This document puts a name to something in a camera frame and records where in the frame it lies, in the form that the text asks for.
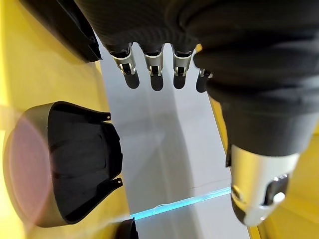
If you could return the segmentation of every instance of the blue led light strip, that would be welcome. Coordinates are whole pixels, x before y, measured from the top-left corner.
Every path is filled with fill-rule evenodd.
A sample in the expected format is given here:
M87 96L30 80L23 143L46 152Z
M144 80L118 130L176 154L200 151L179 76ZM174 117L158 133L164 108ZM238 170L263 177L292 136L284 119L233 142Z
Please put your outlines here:
M227 194L230 194L230 187L223 188L223 189L220 189L220 190L217 190L217 191L205 194L205 195L186 198L186 199L174 202L174 203L159 205L159 206L152 208L152 209L148 209L148 210L145 210L145 211L142 211L139 213L134 213L131 215L131 218L135 218L135 220L147 218L147 217L159 214L159 213L164 213L167 211L171 211L171 210L174 210L177 208L181 208L181 207L185 207L185 206L199 203L202 201L206 201L206 200L209 200L212 198L217 198L217 197L224 196Z

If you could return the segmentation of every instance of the curved cover piece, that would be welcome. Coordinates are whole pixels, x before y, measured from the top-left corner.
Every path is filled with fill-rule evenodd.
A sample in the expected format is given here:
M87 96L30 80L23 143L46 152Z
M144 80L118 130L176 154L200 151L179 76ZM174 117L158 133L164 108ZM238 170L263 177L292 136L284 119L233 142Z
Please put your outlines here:
M74 224L123 185L123 155L110 113L67 102L22 114L5 149L4 175L22 220Z
M116 233L115 239L139 239L139 234L136 231L134 219L123 221Z

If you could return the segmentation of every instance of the black fabric sleeve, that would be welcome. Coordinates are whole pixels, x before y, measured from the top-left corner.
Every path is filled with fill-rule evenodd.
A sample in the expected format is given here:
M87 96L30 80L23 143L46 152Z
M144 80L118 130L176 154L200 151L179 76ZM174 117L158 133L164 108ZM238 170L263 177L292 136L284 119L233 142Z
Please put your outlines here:
M229 145L283 156L306 149L319 111L319 2L185 1L167 20L196 37Z

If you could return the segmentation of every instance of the white surface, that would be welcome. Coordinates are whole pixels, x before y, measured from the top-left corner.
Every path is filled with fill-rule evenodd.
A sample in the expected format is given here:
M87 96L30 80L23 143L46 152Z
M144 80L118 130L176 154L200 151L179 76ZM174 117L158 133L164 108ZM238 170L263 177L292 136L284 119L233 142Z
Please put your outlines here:
M136 221L140 239L249 239L230 195Z
M198 93L193 62L181 90L173 86L172 50L164 48L164 88L151 88L143 53L133 45L140 78L127 87L100 47L112 122L121 138L123 174L132 213L230 185L225 153L207 93Z

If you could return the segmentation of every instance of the robotic fingertip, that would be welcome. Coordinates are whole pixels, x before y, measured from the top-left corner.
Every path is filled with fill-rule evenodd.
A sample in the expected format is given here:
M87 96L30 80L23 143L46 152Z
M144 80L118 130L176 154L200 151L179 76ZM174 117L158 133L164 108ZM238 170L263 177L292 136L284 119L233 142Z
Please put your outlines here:
M186 76L175 76L174 75L174 87L176 89L181 89L184 87L186 81Z
M140 80L139 80L139 76L137 72L135 72L135 74L133 75L132 74L125 75L124 78L125 78L126 84L131 89L136 89L140 85Z
M196 82L196 90L199 93L204 93L206 91L206 83L208 78L207 77L200 77L198 76L197 82Z
M151 86L155 91L160 91L163 88L163 75L151 76Z

